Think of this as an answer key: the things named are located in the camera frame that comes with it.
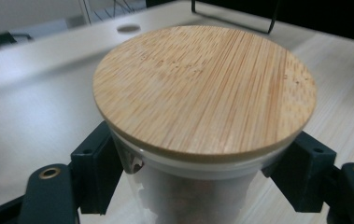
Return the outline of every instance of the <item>round lid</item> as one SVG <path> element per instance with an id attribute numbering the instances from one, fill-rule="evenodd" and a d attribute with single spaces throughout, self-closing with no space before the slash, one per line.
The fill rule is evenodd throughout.
<path id="1" fill-rule="evenodd" d="M 183 161 L 260 157 L 290 143 L 316 104 L 306 67 L 260 36 L 213 26 L 148 32 L 111 50 L 93 78 L 111 129 Z"/>

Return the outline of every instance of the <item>wooden lid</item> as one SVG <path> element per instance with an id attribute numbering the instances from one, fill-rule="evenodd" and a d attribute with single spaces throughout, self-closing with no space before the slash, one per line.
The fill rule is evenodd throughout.
<path id="1" fill-rule="evenodd" d="M 183 161 L 243 161 L 284 147 L 316 104 L 314 80 L 290 52 L 211 26 L 124 42 L 98 65 L 93 91 L 114 132 Z"/>

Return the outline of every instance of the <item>white table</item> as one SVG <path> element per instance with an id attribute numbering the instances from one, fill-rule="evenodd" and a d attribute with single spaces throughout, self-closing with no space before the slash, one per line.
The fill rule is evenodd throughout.
<path id="1" fill-rule="evenodd" d="M 266 29 L 269 20 L 204 4 L 198 9 Z M 123 24 L 141 30 L 120 34 Z M 191 14 L 175 2 L 127 17 L 0 50 L 0 204 L 21 196 L 29 175 L 70 153 L 102 121 L 92 97 L 92 75 L 101 58 L 122 41 L 172 25 L 230 26 Z M 304 130 L 338 153 L 336 165 L 354 161 L 354 41 L 277 22 L 265 37 L 289 49 L 312 72 L 318 106 Z M 325 223 L 328 212 L 296 214 L 271 179 L 251 184 L 245 223 Z M 140 223 L 123 175 L 106 216 L 82 223 Z"/>

